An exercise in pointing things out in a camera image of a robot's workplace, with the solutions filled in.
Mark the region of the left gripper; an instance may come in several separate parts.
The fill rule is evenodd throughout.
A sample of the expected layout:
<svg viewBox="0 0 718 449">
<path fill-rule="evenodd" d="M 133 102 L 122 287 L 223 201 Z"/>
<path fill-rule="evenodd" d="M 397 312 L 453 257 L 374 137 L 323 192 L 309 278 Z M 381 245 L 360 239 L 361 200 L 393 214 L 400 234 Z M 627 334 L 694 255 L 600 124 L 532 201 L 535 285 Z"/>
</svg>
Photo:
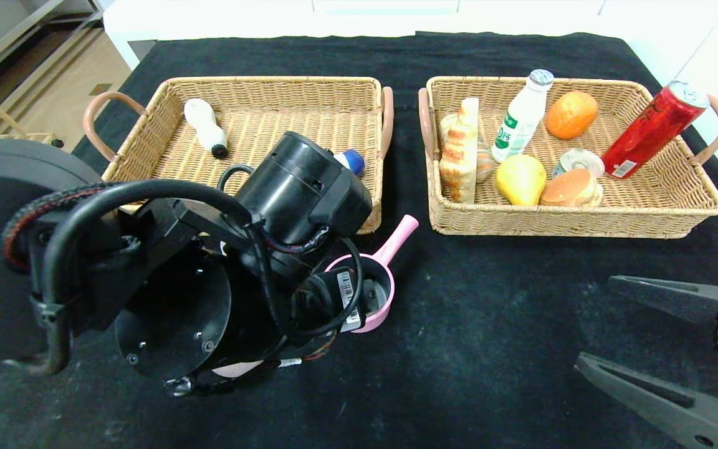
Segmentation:
<svg viewBox="0 0 718 449">
<path fill-rule="evenodd" d="M 365 279 L 362 299 L 357 295 L 360 284 L 357 269 L 350 267 L 337 267 L 303 278 L 292 296 L 292 332 L 340 332 L 350 321 L 362 323 L 364 318 L 357 312 L 360 301 L 365 317 L 375 315 L 387 302 L 384 284 Z"/>
</svg>

